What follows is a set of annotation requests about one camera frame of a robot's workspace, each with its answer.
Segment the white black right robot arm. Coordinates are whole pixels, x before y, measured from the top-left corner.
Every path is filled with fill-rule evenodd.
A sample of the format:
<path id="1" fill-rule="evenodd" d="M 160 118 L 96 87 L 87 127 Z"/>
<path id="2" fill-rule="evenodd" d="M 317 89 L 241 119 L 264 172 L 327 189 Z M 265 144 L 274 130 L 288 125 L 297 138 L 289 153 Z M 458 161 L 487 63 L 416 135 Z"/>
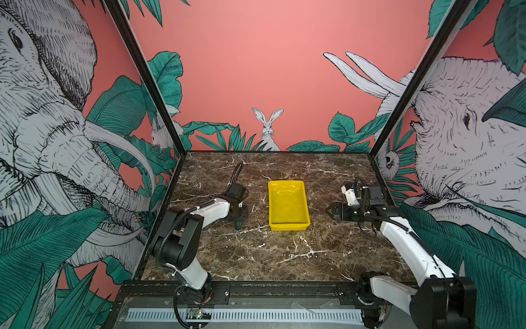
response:
<path id="1" fill-rule="evenodd" d="M 395 206 L 349 206 L 334 202 L 325 212 L 334 220 L 364 223 L 390 241 L 416 279 L 416 287 L 379 271 L 364 272 L 354 290 L 367 328 L 379 328 L 387 307 L 408 314 L 418 328 L 474 328 L 477 288 L 459 276 L 423 242 Z"/>

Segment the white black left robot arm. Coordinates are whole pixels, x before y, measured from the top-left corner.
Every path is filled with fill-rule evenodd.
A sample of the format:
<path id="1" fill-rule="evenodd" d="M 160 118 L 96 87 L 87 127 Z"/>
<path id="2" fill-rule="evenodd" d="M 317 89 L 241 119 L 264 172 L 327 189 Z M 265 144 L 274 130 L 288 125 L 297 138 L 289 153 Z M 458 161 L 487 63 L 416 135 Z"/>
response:
<path id="1" fill-rule="evenodd" d="M 204 228 L 219 220 L 235 223 L 241 229 L 248 218 L 243 201 L 215 197 L 201 205 L 165 214 L 149 247 L 156 267 L 178 277 L 183 286 L 201 291 L 211 281 L 196 258 Z"/>

